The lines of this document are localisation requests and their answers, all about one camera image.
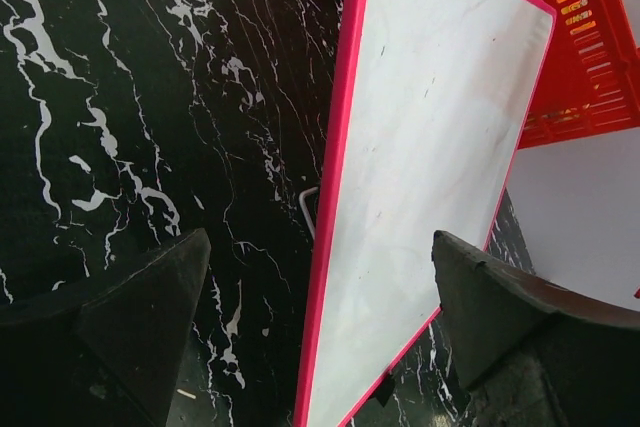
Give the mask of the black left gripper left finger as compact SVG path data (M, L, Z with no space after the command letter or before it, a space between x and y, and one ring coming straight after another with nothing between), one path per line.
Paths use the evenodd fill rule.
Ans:
M165 425L210 252L191 230L3 306L2 425Z

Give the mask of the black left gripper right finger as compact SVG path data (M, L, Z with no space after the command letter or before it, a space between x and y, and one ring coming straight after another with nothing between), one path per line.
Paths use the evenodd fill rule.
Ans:
M636 426L639 314L434 234L432 260L476 426Z

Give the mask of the pink framed whiteboard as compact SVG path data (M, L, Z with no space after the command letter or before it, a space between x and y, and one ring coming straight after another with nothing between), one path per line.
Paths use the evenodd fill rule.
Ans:
M344 0L295 425L346 424L437 315L437 230L488 244L555 18Z

